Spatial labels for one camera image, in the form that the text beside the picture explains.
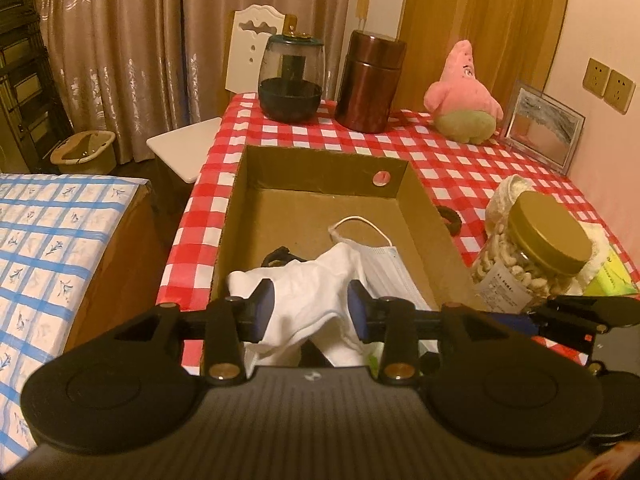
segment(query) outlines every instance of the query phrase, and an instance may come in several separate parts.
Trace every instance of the red and white checkered tablecloth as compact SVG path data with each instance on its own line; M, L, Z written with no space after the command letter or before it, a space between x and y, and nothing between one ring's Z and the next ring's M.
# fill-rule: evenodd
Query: red and white checkered tablecloth
M566 178L494 139L483 146L459 144L428 129L428 115L403 110L392 114L389 130L371 135L352 132L334 119L334 103L323 103L309 124L291 126L263 115L256 94L237 95L222 119L220 131L193 187L169 255L158 303L172 301L183 310L200 310L209 302L209 287L225 211L244 145L299 146L322 150L392 156L410 160L429 196L462 218L454 238L470 265L484 244L484 210L498 184L517 173L551 194L577 219L602 224L620 259L640 284L640 274L580 190ZM197 346L185 347L185 364L197 365Z

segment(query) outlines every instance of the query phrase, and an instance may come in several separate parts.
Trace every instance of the picture frame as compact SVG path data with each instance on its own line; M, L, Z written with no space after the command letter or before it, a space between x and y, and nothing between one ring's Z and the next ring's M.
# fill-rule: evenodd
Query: picture frame
M553 171L566 175L584 126L584 115L518 81L500 139Z

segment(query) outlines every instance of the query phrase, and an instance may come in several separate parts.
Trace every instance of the wall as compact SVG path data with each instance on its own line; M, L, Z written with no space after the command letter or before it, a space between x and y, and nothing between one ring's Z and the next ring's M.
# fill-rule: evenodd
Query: wall
M582 88L590 57L640 86L640 0L569 0L545 91L585 115L570 178L640 265L640 89L626 115Z
M338 86L335 98L338 98L340 91L340 82L342 81L342 70L344 69L344 60L349 49L349 40L351 33L359 29L359 20L356 16L356 6L358 0L349 0L347 10L347 20L344 28L344 39L342 40L342 54L340 56L340 72L338 73ZM367 12L367 23L364 30L367 32L375 32L384 34L392 38L398 36L400 20L402 18L402 6L404 0L369 0L369 10Z

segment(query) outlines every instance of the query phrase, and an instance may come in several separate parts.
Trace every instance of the green package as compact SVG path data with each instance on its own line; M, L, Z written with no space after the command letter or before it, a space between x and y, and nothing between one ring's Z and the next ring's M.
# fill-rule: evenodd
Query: green package
M624 296L637 294L631 276L613 248L604 265L584 291L585 296Z

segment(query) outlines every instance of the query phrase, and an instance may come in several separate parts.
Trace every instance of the brown metal canister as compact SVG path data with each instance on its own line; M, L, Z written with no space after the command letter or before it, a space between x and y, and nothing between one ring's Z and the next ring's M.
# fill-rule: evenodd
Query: brown metal canister
M405 51L404 41L359 30L351 33L336 121L366 134L386 130Z

